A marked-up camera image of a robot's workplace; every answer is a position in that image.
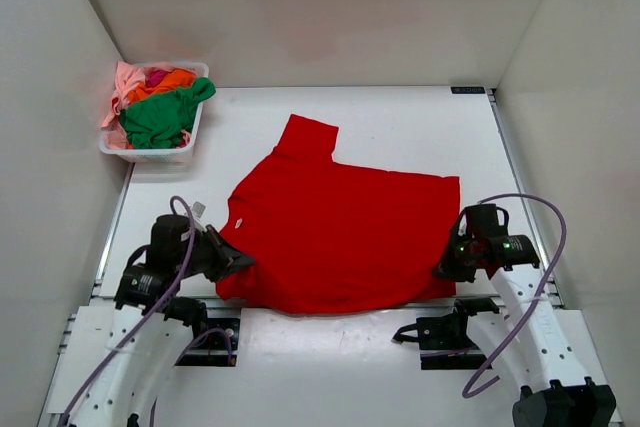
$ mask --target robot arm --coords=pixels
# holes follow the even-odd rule
[[[136,263],[145,252],[146,261]],[[79,406],[74,410],[72,402],[61,424],[151,425],[153,405],[170,370],[194,338],[207,329],[205,305],[176,297],[179,281],[204,274],[217,282],[253,263],[211,225],[202,227],[191,215],[158,217],[149,245],[131,255],[122,275],[104,360],[88,379],[86,389],[79,391]]]
[[[463,219],[466,227],[461,231]],[[544,290],[560,252],[543,273],[531,241],[524,235],[509,235],[508,224],[509,214],[495,204],[465,208],[433,270],[438,278],[473,282],[476,270],[484,269],[506,306],[504,315],[489,298],[457,300],[454,313],[447,316],[455,324],[453,331],[487,356],[462,395],[473,397],[500,379],[513,393],[516,427],[606,427],[616,407],[613,392],[608,385],[593,383]],[[403,332],[412,327],[400,329],[394,339],[408,340]],[[499,377],[472,390],[489,366]]]

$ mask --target white table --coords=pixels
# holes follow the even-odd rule
[[[115,295],[129,255],[148,242],[172,195],[203,203],[203,221],[222,228],[229,195],[271,152],[292,113],[339,126],[338,162],[460,176],[461,207],[517,191],[486,95],[454,95],[448,87],[221,89],[205,106],[191,165],[136,164],[100,296]],[[500,204],[511,215],[511,232],[531,236],[522,203]],[[495,293],[484,272],[477,277],[460,284],[459,294]],[[216,296],[202,276],[183,282],[181,295]]]
[[[517,191],[486,95],[452,95],[447,87],[221,89],[206,107],[191,165],[135,166],[99,295],[113,297],[128,256],[148,241],[172,195],[205,204],[203,220],[221,228],[227,198],[269,154],[291,113],[340,127],[338,162],[460,176],[461,207]],[[511,231],[531,236],[521,202],[501,205],[511,215]],[[478,273],[459,294],[495,291]],[[180,295],[223,305],[212,300],[215,289],[201,277],[183,282]],[[174,369],[158,402],[156,427],[511,427],[513,393],[498,384],[463,400],[470,371],[421,371],[415,344],[390,342],[417,315],[445,311],[429,305],[320,317],[242,309],[237,367]],[[99,360],[112,308],[97,298],[81,309],[47,412],[61,412]],[[563,314],[572,345],[580,346],[576,355],[603,382],[581,313]]]

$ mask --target white plastic basket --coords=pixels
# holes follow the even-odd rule
[[[145,62],[134,64],[139,66],[150,65],[155,62]],[[181,67],[183,69],[192,70],[198,77],[209,77],[209,66],[202,62],[188,61],[171,61],[171,65]],[[196,143],[198,135],[198,126],[200,125],[200,117],[202,117],[202,108],[204,102],[200,102],[196,111],[196,119],[193,123],[191,131],[191,140],[184,147],[176,147],[175,149],[110,149],[104,141],[104,130],[100,131],[100,151],[107,155],[119,155],[127,162],[173,162],[187,163],[193,157],[193,146]]]

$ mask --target pink cloth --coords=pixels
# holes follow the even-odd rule
[[[168,73],[169,71],[167,70],[154,70],[147,76],[146,86],[149,88],[157,87]]]
[[[173,72],[177,68],[179,67],[167,62],[145,65],[144,67],[118,62],[115,78],[116,89],[111,96],[111,111],[102,121],[103,129],[111,128],[104,134],[104,141],[108,148],[112,150],[124,150],[127,148],[127,133],[116,119],[122,109],[129,107],[127,94],[136,89],[140,83],[146,83],[148,87],[156,87],[169,72]],[[191,141],[191,133],[186,130],[183,130],[182,133],[183,141],[179,147],[185,147]]]
[[[104,142],[111,150],[126,150],[127,133],[124,131],[120,122],[114,122],[114,129],[104,134]]]
[[[187,130],[183,130],[182,131],[182,142],[180,142],[180,145],[178,145],[178,147],[186,147],[187,145],[189,145],[189,142],[191,142],[191,132],[187,131]]]
[[[109,127],[113,119],[120,115],[120,111],[129,107],[127,94],[138,87],[140,82],[144,83],[148,74],[151,74],[153,71],[172,72],[176,68],[177,67],[167,62],[145,65],[144,67],[137,67],[127,64],[126,62],[118,62],[115,78],[116,89],[111,96],[111,111],[102,121],[102,128]]]

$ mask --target red t-shirt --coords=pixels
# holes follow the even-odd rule
[[[338,128],[298,115],[236,187],[222,236],[256,264],[223,299],[333,314],[455,295],[431,276],[460,204],[458,177],[338,164]]]

